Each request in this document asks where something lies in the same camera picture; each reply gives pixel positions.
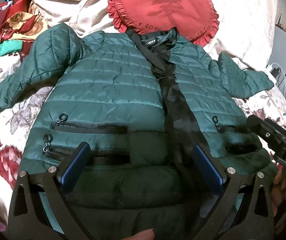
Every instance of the blue gripper pad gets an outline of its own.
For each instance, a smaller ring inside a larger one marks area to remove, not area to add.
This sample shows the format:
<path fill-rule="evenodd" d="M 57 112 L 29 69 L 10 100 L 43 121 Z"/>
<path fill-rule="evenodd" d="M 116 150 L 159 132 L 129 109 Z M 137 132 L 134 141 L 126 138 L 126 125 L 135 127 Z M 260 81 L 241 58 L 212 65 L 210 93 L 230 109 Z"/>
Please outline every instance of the blue gripper pad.
<path fill-rule="evenodd" d="M 197 144 L 193 147 L 193 159 L 211 193 L 222 193 L 224 191 L 223 178 L 219 175 L 210 159 Z"/>
<path fill-rule="evenodd" d="M 70 165 L 66 168 L 65 172 L 58 177 L 61 184 L 60 192 L 62 195 L 70 193 L 83 169 L 91 158 L 91 147 L 88 143 L 82 142 L 73 153 L 74 158 Z"/>

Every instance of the silver bolt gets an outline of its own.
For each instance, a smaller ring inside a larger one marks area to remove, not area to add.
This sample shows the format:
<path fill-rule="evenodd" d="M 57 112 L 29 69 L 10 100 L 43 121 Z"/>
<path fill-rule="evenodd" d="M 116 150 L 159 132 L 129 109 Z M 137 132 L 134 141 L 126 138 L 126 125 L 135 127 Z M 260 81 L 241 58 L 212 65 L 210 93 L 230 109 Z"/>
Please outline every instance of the silver bolt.
<path fill-rule="evenodd" d="M 257 176 L 260 177 L 261 179 L 264 178 L 264 174 L 260 171 L 257 173 Z"/>
<path fill-rule="evenodd" d="M 234 174 L 236 172 L 236 170 L 232 167 L 227 168 L 227 172 L 230 174 Z"/>
<path fill-rule="evenodd" d="M 26 171 L 21 171 L 20 173 L 19 173 L 19 176 L 20 177 L 24 177 L 26 175 Z"/>
<path fill-rule="evenodd" d="M 55 166 L 51 166 L 51 167 L 49 167 L 48 171 L 49 171 L 50 173 L 53 173 L 53 172 L 56 171 L 56 167 L 55 167 Z"/>

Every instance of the teal cloth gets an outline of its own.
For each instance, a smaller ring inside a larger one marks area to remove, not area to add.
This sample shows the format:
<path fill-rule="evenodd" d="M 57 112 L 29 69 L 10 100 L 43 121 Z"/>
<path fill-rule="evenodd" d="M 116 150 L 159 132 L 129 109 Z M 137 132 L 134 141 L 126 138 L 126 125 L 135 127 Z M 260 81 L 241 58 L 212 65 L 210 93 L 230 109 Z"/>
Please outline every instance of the teal cloth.
<path fill-rule="evenodd" d="M 22 49 L 23 49 L 23 41 L 19 40 L 3 41 L 0 44 L 0 57 L 10 53 L 20 52 Z"/>
<path fill-rule="evenodd" d="M 273 83 L 263 72 L 242 71 L 225 54 L 212 60 L 201 46 L 170 30 L 160 42 L 175 37 L 169 61 L 176 65 L 180 90 L 198 120 L 211 154 L 242 174 L 264 173 L 272 183 L 277 172 L 269 153 L 253 133 L 218 133 L 212 121 L 244 126 L 247 118 L 232 97 L 248 98 Z M 126 34 L 95 32 L 82 39 L 66 24 L 43 32 L 17 71 L 0 83 L 0 112 L 11 108 L 28 88 L 56 80 L 27 139 L 20 170 L 45 171 L 59 162 L 44 155 L 43 136 L 56 147 L 88 142 L 92 150 L 130 153 L 127 165 L 87 167 L 67 200 L 97 239 L 122 239 L 154 228 L 156 239 L 182 239 L 185 194 L 181 174 L 171 165 L 165 111 L 151 64 Z M 59 115 L 69 122 L 127 124 L 127 134 L 84 134 L 53 130 Z M 233 144 L 256 144 L 248 154 L 227 151 Z M 196 179 L 198 185 L 201 177 Z"/>

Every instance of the jacket sleeve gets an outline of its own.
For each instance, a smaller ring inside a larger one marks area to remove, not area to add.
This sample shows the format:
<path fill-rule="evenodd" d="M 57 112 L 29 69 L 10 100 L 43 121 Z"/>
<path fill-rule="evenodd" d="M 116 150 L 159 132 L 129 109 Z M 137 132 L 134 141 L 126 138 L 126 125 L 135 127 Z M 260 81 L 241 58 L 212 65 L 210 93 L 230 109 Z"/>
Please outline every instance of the jacket sleeve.
<path fill-rule="evenodd" d="M 16 72 L 0 83 L 0 112 L 12 108 L 28 87 L 60 78 L 81 55 L 82 43 L 66 24 L 43 32 Z"/>
<path fill-rule="evenodd" d="M 219 55 L 217 64 L 221 84 L 231 97 L 249 98 L 263 90 L 270 90 L 274 86 L 264 72 L 243 71 L 224 52 Z M 213 62 L 211 62 L 211 67 L 215 69 Z"/>

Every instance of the white cable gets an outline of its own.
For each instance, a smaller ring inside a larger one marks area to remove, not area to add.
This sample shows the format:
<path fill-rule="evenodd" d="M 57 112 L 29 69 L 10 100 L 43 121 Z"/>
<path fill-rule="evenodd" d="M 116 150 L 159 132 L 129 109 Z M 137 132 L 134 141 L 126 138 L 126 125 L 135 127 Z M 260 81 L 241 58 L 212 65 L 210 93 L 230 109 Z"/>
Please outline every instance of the white cable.
<path fill-rule="evenodd" d="M 270 66 L 273 66 L 273 64 L 276 64 L 277 66 L 279 66 L 279 68 L 281 69 L 281 72 L 284 75 L 284 81 L 285 81 L 284 97 L 286 98 L 286 76 L 285 76 L 285 72 L 283 71 L 282 67 L 278 63 L 273 62 L 272 64 L 270 64 Z"/>

